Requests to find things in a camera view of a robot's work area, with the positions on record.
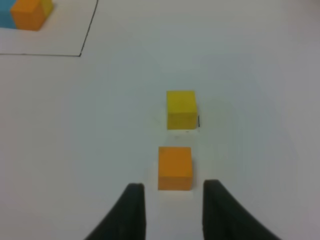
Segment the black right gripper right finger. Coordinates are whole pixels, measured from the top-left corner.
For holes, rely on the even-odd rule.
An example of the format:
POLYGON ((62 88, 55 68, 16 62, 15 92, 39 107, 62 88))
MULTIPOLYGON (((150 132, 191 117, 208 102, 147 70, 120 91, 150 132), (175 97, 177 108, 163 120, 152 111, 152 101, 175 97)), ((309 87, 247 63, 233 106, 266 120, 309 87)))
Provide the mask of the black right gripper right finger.
POLYGON ((278 240, 217 179, 203 183, 202 232, 205 240, 278 240))

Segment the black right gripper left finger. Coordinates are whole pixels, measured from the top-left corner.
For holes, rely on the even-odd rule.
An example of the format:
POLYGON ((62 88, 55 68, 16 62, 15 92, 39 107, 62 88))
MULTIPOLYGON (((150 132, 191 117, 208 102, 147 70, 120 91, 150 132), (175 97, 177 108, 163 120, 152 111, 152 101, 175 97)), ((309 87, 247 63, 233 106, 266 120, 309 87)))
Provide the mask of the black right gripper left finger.
POLYGON ((87 240, 144 240, 146 238, 145 188, 130 183, 122 195, 86 237, 87 240))

